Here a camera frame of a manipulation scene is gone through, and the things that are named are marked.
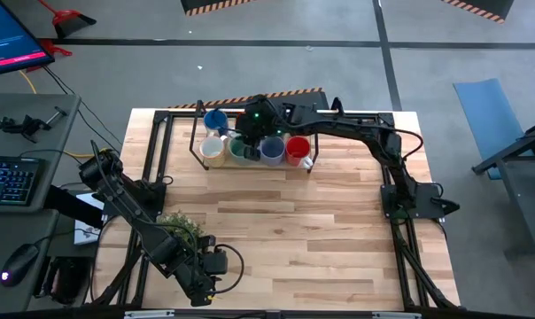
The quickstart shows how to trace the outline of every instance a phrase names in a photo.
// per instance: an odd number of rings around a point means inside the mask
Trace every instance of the concrete floor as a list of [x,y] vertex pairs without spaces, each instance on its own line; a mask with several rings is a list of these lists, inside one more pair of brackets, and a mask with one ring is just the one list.
[[[76,34],[80,38],[379,40],[371,0],[258,0],[191,18],[176,0],[51,2],[99,20]],[[6,3],[36,36],[54,37],[50,14],[39,4]],[[503,26],[440,1],[382,0],[382,5],[390,41],[535,42],[535,0],[517,1]],[[329,98],[341,97],[348,109],[391,110],[381,50],[339,46],[344,45],[312,50],[67,46],[74,55],[59,59],[51,69],[117,136],[124,135],[133,107],[287,89],[323,87]],[[499,78],[517,119],[529,128],[535,123],[535,51],[392,50],[392,62],[403,110],[419,114],[433,179],[443,183],[447,198],[461,204],[461,210],[447,218],[446,229],[462,305],[535,316],[535,257],[508,261],[502,253],[525,240],[523,222],[501,182],[469,170],[480,156],[452,86]],[[30,78],[40,93],[60,92],[44,71]],[[0,92],[29,92],[29,87],[17,73],[4,74]],[[89,152],[88,141],[94,137],[78,120],[66,148]],[[72,161],[63,159],[54,183],[76,181]]]

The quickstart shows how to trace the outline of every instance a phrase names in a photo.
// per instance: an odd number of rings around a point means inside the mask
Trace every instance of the monitor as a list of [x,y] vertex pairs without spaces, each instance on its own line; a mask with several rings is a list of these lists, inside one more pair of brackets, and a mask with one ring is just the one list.
[[0,1],[0,74],[53,62],[53,57]]

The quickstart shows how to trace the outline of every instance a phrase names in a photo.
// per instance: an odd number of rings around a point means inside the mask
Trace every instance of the keyboard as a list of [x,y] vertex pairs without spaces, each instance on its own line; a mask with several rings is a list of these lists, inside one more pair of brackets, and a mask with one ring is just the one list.
[[42,159],[0,156],[0,205],[29,206]]

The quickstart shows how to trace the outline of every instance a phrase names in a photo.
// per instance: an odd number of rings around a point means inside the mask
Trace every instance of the hazard tape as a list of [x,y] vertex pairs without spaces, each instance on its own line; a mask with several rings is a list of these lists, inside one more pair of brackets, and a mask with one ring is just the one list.
[[187,15],[187,17],[190,17],[190,16],[194,16],[194,15],[197,15],[197,14],[203,14],[203,13],[218,11],[220,9],[226,9],[226,8],[231,7],[231,6],[235,6],[235,5],[239,5],[239,4],[246,4],[246,3],[249,3],[249,2],[252,2],[252,1],[255,1],[255,0],[226,0],[226,1],[219,1],[217,4],[208,4],[208,5],[203,5],[202,7],[189,9],[187,12],[185,12],[185,14]]
[[498,22],[500,24],[506,22],[499,15],[491,13],[491,12],[488,12],[486,10],[482,10],[482,9],[472,5],[472,4],[468,4],[466,1],[460,1],[460,0],[441,0],[441,1],[443,1],[444,3],[447,3],[447,4],[452,4],[453,6],[455,6],[457,8],[461,8],[463,10],[466,10],[466,11],[470,12],[470,13],[474,13],[476,15],[479,15],[481,17],[490,19],[490,20],[492,20],[494,22]]
[[[314,89],[296,89],[291,91],[284,91],[284,92],[277,92],[277,93],[269,93],[265,94],[266,97],[289,97],[293,95],[299,95],[299,94],[306,94],[306,93],[315,93],[315,92],[323,92],[322,88],[314,88]],[[208,101],[205,103],[205,107],[217,107],[219,105],[227,105],[227,104],[233,104],[233,103],[242,103],[244,101],[247,101],[254,96],[249,97],[236,97],[236,98],[227,98],[223,100],[216,100],[216,101]],[[196,108],[197,104],[187,104],[187,105],[176,105],[176,106],[169,106],[168,108]]]

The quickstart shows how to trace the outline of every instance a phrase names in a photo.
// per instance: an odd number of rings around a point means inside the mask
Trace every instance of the wooden table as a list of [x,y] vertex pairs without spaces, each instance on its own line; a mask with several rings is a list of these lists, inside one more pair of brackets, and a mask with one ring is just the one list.
[[[142,175],[154,111],[134,109],[131,113],[121,160],[132,179]],[[396,128],[420,132],[416,113],[393,114]],[[181,211],[188,215],[219,243],[236,247],[246,264],[240,285],[218,295],[208,308],[403,308],[392,232],[381,210],[381,170],[363,143],[320,136],[321,154],[311,175],[303,170],[205,171],[188,151],[191,126],[190,119],[175,120],[173,126],[167,175],[174,183],[167,188],[164,214]],[[402,138],[404,153],[418,144],[412,136]],[[153,167],[157,167],[159,152],[158,146]],[[423,148],[409,157],[407,167],[418,181],[430,181]],[[440,227],[416,220],[415,230],[424,268],[447,298],[458,304]],[[105,230],[95,273],[96,295],[124,262],[129,233],[130,227],[121,218]],[[229,273],[217,288],[233,283],[239,267],[230,252]],[[130,296],[137,269],[133,274]],[[412,271],[408,275],[417,301],[415,277]],[[143,306],[185,308],[190,303],[174,278],[165,279],[150,265]]]

